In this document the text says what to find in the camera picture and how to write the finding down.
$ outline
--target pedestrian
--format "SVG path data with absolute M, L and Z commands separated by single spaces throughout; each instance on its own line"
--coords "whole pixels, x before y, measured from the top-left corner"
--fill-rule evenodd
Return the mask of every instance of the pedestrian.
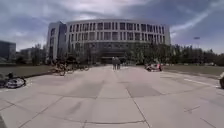
M 120 65 L 121 65 L 121 61 L 118 57 L 116 57 L 116 67 L 117 67 L 117 70 L 120 69 Z
M 113 64 L 113 70 L 115 70 L 116 67 L 115 67 L 115 58 L 114 57 L 112 57 L 112 64 Z

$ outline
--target person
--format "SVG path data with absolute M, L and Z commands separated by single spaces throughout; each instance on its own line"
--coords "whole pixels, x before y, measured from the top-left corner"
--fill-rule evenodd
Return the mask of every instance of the person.
M 112 57 L 112 64 L 113 64 L 113 70 L 115 70 L 116 67 L 115 67 L 115 58 L 114 57 Z
M 119 70 L 121 66 L 121 61 L 118 57 L 116 59 L 117 59 L 117 69 Z

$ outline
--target tree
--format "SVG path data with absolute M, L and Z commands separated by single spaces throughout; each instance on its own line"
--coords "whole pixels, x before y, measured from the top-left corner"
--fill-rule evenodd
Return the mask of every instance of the tree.
M 32 48 L 32 64 L 38 65 L 41 61 L 41 45 L 37 44 Z
M 16 59 L 16 64 L 26 64 L 26 61 L 25 61 L 25 59 L 22 56 L 19 56 Z

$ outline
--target building roof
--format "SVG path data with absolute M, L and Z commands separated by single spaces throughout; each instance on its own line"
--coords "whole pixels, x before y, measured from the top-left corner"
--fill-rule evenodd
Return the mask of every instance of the building roof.
M 9 42 L 9 41 L 4 41 L 4 40 L 0 40 L 0 43 L 8 43 L 8 44 L 13 44 L 13 45 L 16 45 L 16 43 Z

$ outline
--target road marking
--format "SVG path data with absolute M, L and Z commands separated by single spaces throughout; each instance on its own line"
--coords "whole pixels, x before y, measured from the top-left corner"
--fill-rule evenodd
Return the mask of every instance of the road marking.
M 190 80 L 190 79 L 184 79 L 184 80 L 190 81 L 190 82 L 194 82 L 194 83 L 198 83 L 198 84 L 204 84 L 204 85 L 208 85 L 208 86 L 214 86 L 212 84 L 208 84 L 208 83 L 204 83 L 204 82 L 200 82 L 200 81 L 195 81 L 195 80 Z

